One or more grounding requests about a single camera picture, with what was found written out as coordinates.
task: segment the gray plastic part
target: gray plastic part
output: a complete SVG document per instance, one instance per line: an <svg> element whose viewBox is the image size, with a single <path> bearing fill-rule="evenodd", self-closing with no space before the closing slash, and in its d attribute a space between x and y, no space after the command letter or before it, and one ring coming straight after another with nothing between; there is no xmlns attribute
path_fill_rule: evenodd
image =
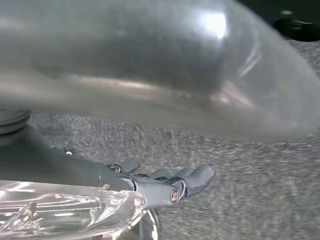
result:
<svg viewBox="0 0 320 240"><path fill-rule="evenodd" d="M121 163L120 166L123 174L131 174L138 169L140 163L136 160L127 160L124 163Z"/></svg>
<svg viewBox="0 0 320 240"><path fill-rule="evenodd" d="M178 189L180 189L183 185L185 191L183 191L181 198L189 198L202 192L208 184L210 184L214 177L215 172L208 165L202 165L195 168L191 172L190 168L187 168L183 175L183 172L178 172L168 181L167 184L172 184Z"/></svg>
<svg viewBox="0 0 320 240"><path fill-rule="evenodd" d="M149 176L150 179L169 179L171 173L165 168L160 168Z"/></svg>
<svg viewBox="0 0 320 240"><path fill-rule="evenodd" d="M173 190L176 189L174 186L145 177L132 177L131 179L134 183L135 191L144 197L146 201L144 210L174 205L171 201L171 195Z"/></svg>
<svg viewBox="0 0 320 240"><path fill-rule="evenodd" d="M52 149L30 126L0 135L0 159L0 180L130 188L102 163Z"/></svg>

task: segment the metal exhaust pipe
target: metal exhaust pipe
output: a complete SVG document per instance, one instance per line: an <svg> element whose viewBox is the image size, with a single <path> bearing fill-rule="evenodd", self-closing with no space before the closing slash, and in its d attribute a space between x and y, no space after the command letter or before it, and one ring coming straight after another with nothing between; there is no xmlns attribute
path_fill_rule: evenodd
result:
<svg viewBox="0 0 320 240"><path fill-rule="evenodd" d="M0 103L205 136L320 125L320 83L231 0L2 0Z"/></svg>

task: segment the rubber mount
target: rubber mount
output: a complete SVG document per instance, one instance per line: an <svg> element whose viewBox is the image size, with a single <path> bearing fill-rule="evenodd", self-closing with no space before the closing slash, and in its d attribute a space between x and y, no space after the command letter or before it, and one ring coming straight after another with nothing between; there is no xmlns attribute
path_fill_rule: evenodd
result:
<svg viewBox="0 0 320 240"><path fill-rule="evenodd" d="M282 35L301 42L315 42L320 40L320 26L293 18L277 20L273 27Z"/></svg>
<svg viewBox="0 0 320 240"><path fill-rule="evenodd" d="M26 110L0 110L0 135L22 129L30 117Z"/></svg>

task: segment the exhaust pipe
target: exhaust pipe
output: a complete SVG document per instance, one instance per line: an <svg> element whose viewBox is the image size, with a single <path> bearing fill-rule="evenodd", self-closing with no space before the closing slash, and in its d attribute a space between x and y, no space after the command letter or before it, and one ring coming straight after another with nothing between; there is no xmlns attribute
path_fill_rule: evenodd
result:
<svg viewBox="0 0 320 240"><path fill-rule="evenodd" d="M248 140L320 125L320 83L231 0L3 0L0 103Z"/></svg>

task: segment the clear plastic part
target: clear plastic part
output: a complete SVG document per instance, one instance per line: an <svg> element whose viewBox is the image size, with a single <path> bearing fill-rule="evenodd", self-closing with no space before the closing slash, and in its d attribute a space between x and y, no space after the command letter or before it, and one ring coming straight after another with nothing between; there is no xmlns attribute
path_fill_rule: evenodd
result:
<svg viewBox="0 0 320 240"><path fill-rule="evenodd" d="M141 219L144 205L129 190L0 181L0 239L116 239Z"/></svg>

